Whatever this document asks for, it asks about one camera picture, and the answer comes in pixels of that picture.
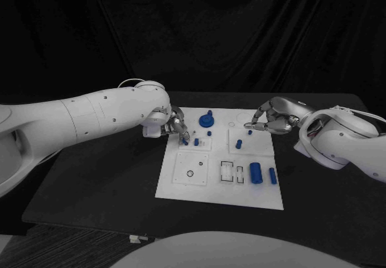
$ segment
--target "black backdrop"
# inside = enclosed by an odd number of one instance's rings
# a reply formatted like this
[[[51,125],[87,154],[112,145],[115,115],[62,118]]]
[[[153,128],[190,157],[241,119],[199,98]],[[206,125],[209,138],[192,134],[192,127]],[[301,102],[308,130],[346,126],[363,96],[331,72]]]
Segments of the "black backdrop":
[[[69,98],[138,76],[169,91],[354,93],[385,116],[383,0],[13,0],[2,6],[0,103]],[[3,233],[29,227],[20,215],[42,174],[0,199]]]

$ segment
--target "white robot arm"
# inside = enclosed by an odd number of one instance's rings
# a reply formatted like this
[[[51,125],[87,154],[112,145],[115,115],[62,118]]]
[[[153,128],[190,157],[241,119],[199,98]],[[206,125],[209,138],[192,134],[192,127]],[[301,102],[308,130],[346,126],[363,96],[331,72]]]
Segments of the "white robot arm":
[[[386,183],[386,134],[353,111],[386,120],[369,113],[336,106],[316,111],[303,102],[274,97],[258,109],[245,128],[285,134],[300,127],[295,149],[323,166],[341,169],[352,162],[376,180]],[[268,123],[258,122],[267,112]]]
[[[183,116],[154,81],[51,102],[0,105],[0,197],[49,155],[84,141],[138,125],[144,137],[180,133],[180,141],[189,141]]]

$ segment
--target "black table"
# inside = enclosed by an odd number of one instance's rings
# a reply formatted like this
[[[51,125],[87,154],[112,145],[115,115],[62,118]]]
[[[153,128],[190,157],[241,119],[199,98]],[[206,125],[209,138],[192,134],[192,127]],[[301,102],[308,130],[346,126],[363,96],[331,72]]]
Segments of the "black table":
[[[257,109],[277,94],[170,92],[180,107]],[[281,94],[316,109],[366,111],[352,94]],[[23,221],[169,237],[231,231],[280,238],[354,263],[386,265],[386,184],[349,164],[336,171],[272,136],[284,211],[154,198],[167,137],[141,127],[64,149]]]

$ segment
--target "floor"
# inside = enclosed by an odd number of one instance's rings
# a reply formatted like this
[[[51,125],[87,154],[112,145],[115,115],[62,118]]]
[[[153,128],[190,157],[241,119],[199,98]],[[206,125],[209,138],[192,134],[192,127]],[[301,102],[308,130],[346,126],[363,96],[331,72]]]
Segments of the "floor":
[[[108,268],[154,240],[130,243],[130,235],[36,225],[13,236],[0,254],[2,268]]]

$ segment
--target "white board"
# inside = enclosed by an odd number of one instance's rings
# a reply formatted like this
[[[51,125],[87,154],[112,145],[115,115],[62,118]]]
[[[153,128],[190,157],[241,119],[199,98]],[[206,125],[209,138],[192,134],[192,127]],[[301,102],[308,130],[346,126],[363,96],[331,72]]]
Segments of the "white board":
[[[251,122],[257,110],[184,107],[182,110],[190,142],[189,146],[179,145],[179,135],[169,136],[156,197],[282,210],[278,174],[277,184],[271,183],[269,176],[269,168],[277,170],[271,134],[254,130],[252,135],[248,135],[248,130],[244,128],[244,123]],[[213,112],[215,125],[203,128],[199,125],[199,118],[208,114],[208,110]],[[261,117],[261,122],[267,122],[265,116]],[[196,138],[206,142],[205,146],[203,143],[195,146]],[[241,149],[235,147],[238,139],[244,140]],[[193,160],[177,161],[179,154],[183,154],[186,159],[187,155],[192,155]],[[208,156],[206,178],[200,173],[205,168],[197,166],[197,162],[202,162],[196,158],[199,154]],[[232,181],[222,181],[222,161],[233,163]],[[261,163],[264,178],[261,184],[251,182],[252,162]],[[244,167],[242,183],[239,166]],[[199,177],[187,179],[187,171],[193,168],[199,170],[199,173],[195,173]]]

